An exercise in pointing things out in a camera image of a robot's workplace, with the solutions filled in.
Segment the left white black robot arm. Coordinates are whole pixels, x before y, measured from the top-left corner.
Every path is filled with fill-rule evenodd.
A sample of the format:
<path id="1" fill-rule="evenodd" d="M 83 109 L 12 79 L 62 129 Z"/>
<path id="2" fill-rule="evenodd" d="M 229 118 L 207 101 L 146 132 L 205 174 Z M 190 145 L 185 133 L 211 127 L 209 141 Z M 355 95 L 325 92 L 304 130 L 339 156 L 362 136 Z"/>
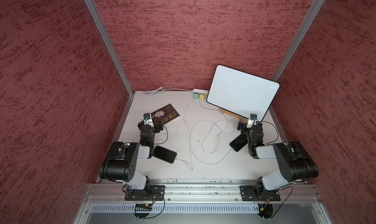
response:
<path id="1" fill-rule="evenodd" d="M 149 178 L 140 174 L 137 160 L 150 159 L 154 155 L 155 134 L 163 130 L 162 122 L 144 123 L 140 127 L 140 142 L 113 142 L 100 167 L 102 180 L 122 183 L 133 196 L 147 197 L 151 194 Z"/>

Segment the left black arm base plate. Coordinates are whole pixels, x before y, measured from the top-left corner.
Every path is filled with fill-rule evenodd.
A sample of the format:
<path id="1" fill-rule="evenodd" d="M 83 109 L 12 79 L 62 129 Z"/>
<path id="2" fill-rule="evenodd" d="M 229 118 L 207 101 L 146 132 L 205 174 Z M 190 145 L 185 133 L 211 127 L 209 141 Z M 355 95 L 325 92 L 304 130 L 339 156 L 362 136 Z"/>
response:
<path id="1" fill-rule="evenodd" d="M 165 186 L 164 185 L 151 185 L 146 187 L 144 190 L 134 190 L 123 187 L 123 192 L 125 193 L 125 201 L 163 201 Z"/>

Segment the black smartphone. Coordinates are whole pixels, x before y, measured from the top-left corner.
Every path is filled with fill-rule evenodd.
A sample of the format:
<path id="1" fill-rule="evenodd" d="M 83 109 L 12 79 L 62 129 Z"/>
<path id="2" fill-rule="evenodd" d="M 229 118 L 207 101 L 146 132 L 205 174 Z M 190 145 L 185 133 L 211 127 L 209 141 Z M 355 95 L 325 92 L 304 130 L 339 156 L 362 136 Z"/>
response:
<path id="1" fill-rule="evenodd" d="M 240 134 L 237 138 L 229 143 L 230 147 L 236 152 L 240 151 L 247 144 L 248 139 L 246 134 Z"/>
<path id="2" fill-rule="evenodd" d="M 153 156 L 164 162 L 172 164 L 176 159 L 177 152 L 171 151 L 160 146 L 156 146 L 154 149 Z"/>

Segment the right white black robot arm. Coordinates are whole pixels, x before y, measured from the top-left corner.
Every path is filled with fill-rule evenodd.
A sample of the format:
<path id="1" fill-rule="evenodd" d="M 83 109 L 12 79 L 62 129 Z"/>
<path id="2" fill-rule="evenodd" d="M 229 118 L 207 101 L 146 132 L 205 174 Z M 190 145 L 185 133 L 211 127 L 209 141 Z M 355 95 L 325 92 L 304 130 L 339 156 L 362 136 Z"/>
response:
<path id="1" fill-rule="evenodd" d="M 262 123 L 254 119 L 239 120 L 237 130 L 240 135 L 230 143 L 235 151 L 247 146 L 252 158 L 276 159 L 278 164 L 278 170 L 258 178 L 255 185 L 240 188 L 243 201 L 280 201 L 282 188 L 318 177 L 317 165 L 300 142 L 265 145 Z"/>

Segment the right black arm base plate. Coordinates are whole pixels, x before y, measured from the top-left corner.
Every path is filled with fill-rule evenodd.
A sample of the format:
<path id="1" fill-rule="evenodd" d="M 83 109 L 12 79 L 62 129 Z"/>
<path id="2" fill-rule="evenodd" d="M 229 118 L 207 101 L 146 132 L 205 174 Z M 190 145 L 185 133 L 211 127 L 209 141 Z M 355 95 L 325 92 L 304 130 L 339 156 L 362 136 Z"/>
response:
<path id="1" fill-rule="evenodd" d="M 243 201 L 281 201 L 277 190 L 268 191 L 257 186 L 240 186 Z"/>

